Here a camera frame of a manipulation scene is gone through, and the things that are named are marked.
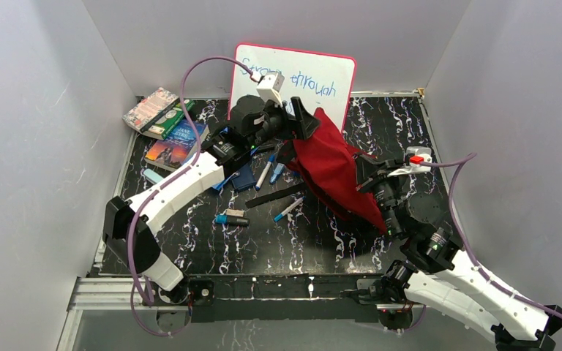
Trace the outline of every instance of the cable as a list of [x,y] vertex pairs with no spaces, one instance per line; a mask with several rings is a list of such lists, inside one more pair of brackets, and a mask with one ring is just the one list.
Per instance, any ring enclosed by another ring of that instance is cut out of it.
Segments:
[[[232,62],[234,64],[237,64],[238,66],[240,66],[242,69],[244,69],[245,71],[247,71],[247,73],[249,73],[249,76],[253,76],[253,71],[251,69],[249,69],[249,67],[247,67],[246,64],[243,64],[240,61],[237,61],[231,57],[225,57],[225,56],[210,56],[208,58],[204,58],[198,62],[196,62],[195,64],[193,64],[189,69],[187,69],[187,71],[184,73],[184,77],[181,80],[180,83],[180,91],[179,91],[179,99],[180,99],[180,105],[181,106],[186,106],[186,104],[184,103],[184,86],[186,84],[186,79],[188,78],[188,75],[200,64],[202,64],[203,62],[206,61],[211,61],[211,60],[223,60],[223,61],[229,61]],[[197,163],[197,161],[199,160],[199,155],[201,155],[201,137],[199,135],[199,133],[197,132],[197,128],[195,127],[195,124],[192,122],[192,118],[190,117],[190,114],[188,112],[188,109],[184,109],[184,117],[186,118],[188,124],[190,125],[191,129],[193,130],[193,132],[195,133],[195,139],[196,139],[196,143],[195,143],[195,155],[194,157],[191,158],[191,162],[189,164],[187,164],[187,167],[183,167],[177,174],[173,175],[171,178],[169,178],[168,181],[166,181],[165,183],[163,183],[160,186],[160,189],[164,189],[166,186],[168,186],[169,184],[173,183],[177,178],[180,178],[182,175],[184,175],[187,171],[189,171],[192,168],[192,165],[195,165]],[[135,253],[134,253],[134,245],[135,245],[135,228],[137,225],[137,221],[139,220],[139,217],[141,216],[141,212],[143,212],[144,208],[146,207],[146,205],[152,201],[154,199],[154,196],[156,196],[159,193],[158,189],[155,189],[150,195],[148,195],[148,197],[141,203],[141,206],[139,207],[139,209],[137,209],[137,211],[135,212],[134,217],[132,218],[132,221],[130,221],[130,226],[128,227],[128,233],[126,235],[126,246],[127,246],[127,255],[128,255],[128,268],[130,270],[130,275],[132,276],[132,280],[133,280],[133,287],[132,287],[132,294],[130,296],[130,309],[132,310],[132,314],[135,317],[135,319],[137,320],[137,323],[139,324],[140,327],[142,327],[145,331],[147,331],[148,333],[152,334],[152,335],[156,335],[156,336],[170,336],[172,333],[178,333],[179,331],[182,330],[182,328],[178,329],[175,332],[171,332],[171,333],[158,333],[156,331],[152,331],[149,328],[147,328],[142,322],[141,319],[139,318],[139,316],[136,313],[135,307],[134,307],[134,289],[136,288],[137,291],[139,292],[139,295],[141,295],[141,298],[143,299],[143,302],[145,302],[148,305],[152,305],[154,304],[154,294],[152,292],[151,289],[151,285],[149,283],[149,279],[147,276],[144,276],[143,278],[145,279],[145,284],[146,284],[146,288],[149,292],[148,295],[145,294],[145,292],[143,291],[143,286],[141,286],[141,283],[139,282],[138,279],[138,273],[135,267]]]
[[414,328],[418,327],[419,324],[421,324],[421,322],[423,322],[423,319],[425,318],[425,312],[427,311],[427,306],[423,305],[423,309],[421,309],[421,315],[419,316],[419,319],[417,320],[417,322],[413,325],[411,325],[410,327],[404,329],[404,333],[407,333],[408,331],[412,331]]
[[[137,324],[139,324],[139,326],[143,330],[145,330],[146,332],[148,332],[148,333],[150,333],[151,335],[154,335],[154,336],[172,336],[172,335],[175,335],[175,334],[183,331],[187,326],[190,325],[190,320],[189,320],[189,322],[186,325],[184,325],[180,328],[177,328],[174,331],[170,331],[168,333],[159,333],[157,331],[153,331],[152,329],[150,329],[147,325],[145,325],[145,323],[143,323],[143,321],[141,320],[141,318],[137,314],[137,310],[135,309],[135,285],[134,284],[132,285],[132,289],[130,290],[130,311],[132,312],[132,316],[137,321]],[[192,308],[190,306],[189,306],[189,309],[188,309],[188,315],[189,315],[189,317],[192,316]]]
[[[460,234],[460,237],[462,239],[462,242],[464,243],[464,247],[466,248],[466,254],[468,255],[469,259],[471,260],[471,262],[478,267],[478,272],[479,274],[481,274],[484,279],[486,279],[486,281],[490,282],[490,284],[494,287],[497,288],[497,290],[501,291],[504,294],[507,295],[513,295],[514,293],[512,291],[510,291],[509,289],[507,289],[506,287],[504,287],[503,285],[495,282],[494,280],[492,280],[490,278],[490,275],[484,270],[483,266],[481,265],[481,263],[479,263],[479,261],[477,260],[477,257],[475,256],[475,252],[473,252],[470,243],[468,242],[468,238],[466,238],[466,235],[464,234],[464,232],[462,231],[462,227],[460,226],[460,223],[457,221],[456,216],[454,215],[454,189],[455,189],[455,185],[456,185],[456,181],[457,181],[457,177],[460,174],[460,171],[462,170],[462,167],[464,167],[464,165],[466,164],[466,162],[470,161],[472,158],[474,158],[475,156],[477,156],[477,153],[470,153],[468,156],[466,156],[465,158],[456,161],[456,162],[450,162],[450,163],[429,163],[429,162],[421,162],[422,166],[428,166],[428,167],[451,167],[451,166],[457,166],[455,172],[454,172],[454,176],[452,178],[452,182],[451,185],[449,186],[449,210],[452,213],[452,219],[453,219],[453,223],[454,226],[457,230],[457,232]],[[525,298],[524,296],[520,296],[518,294],[514,295],[514,298],[518,301],[521,301],[523,303],[528,304],[529,306],[533,306],[537,309],[541,309],[542,311],[551,314],[557,318],[562,319],[562,314],[549,309],[546,306],[543,306],[535,301],[529,300],[528,298]]]

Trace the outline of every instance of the whiteboard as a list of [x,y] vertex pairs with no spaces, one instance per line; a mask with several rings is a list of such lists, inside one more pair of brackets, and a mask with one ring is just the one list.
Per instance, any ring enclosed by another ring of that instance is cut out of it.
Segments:
[[[281,98],[293,113],[291,97],[300,97],[307,112],[321,107],[341,131],[348,109],[356,61],[348,56],[312,53],[303,50],[274,48],[250,43],[236,46],[236,60],[262,75],[281,72],[285,78]],[[257,84],[240,66],[233,71],[230,106],[244,95],[258,95]]]

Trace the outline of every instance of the black marble table surface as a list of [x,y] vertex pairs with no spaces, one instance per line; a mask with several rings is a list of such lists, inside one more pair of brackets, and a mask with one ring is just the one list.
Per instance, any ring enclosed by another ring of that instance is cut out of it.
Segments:
[[[211,130],[226,119],[227,113],[226,99],[198,100],[191,110],[192,116],[208,123]],[[432,146],[416,97],[351,98],[343,134],[348,143],[379,159],[400,157],[408,146]],[[143,160],[153,142],[136,137],[122,197],[151,186],[143,178],[146,167],[161,176],[169,175]],[[256,178],[272,152],[254,156],[251,168]],[[294,198],[249,210],[244,205],[258,195],[299,182],[300,178],[286,171],[274,186],[265,182],[259,192],[249,189],[238,193],[231,184],[220,194],[209,189],[170,218],[157,234],[157,241],[188,274],[378,273],[386,271],[392,260],[405,259],[397,249],[399,243],[386,240],[370,225],[338,219],[314,195],[307,194],[303,204],[278,223],[273,218]],[[410,176],[405,191],[432,194],[442,211],[447,211],[446,188],[438,170]],[[214,217],[227,208],[247,210],[250,226],[214,224]],[[99,274],[126,275],[128,270],[107,249]]]

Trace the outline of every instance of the red fabric bag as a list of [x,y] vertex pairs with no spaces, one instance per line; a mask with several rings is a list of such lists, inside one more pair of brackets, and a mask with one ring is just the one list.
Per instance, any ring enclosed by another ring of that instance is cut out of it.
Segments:
[[356,191],[353,155],[363,151],[343,140],[321,107],[315,110],[314,117],[321,125],[309,139],[291,141],[296,157],[287,164],[288,168],[299,172],[311,191],[339,218],[347,220],[353,213],[385,232],[373,195]]

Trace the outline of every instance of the book stack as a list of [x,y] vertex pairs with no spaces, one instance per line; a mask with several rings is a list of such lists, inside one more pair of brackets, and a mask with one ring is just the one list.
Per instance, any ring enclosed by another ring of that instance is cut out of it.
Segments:
[[[197,133],[203,140],[209,133],[207,124],[195,122]],[[186,119],[178,123],[164,140],[158,140],[145,156],[150,165],[161,167],[173,172],[182,166],[196,150],[197,140]]]
[[195,104],[187,99],[182,107],[179,101],[174,93],[158,88],[128,111],[123,117],[124,122],[142,135],[164,140],[184,118],[183,108],[190,110]]

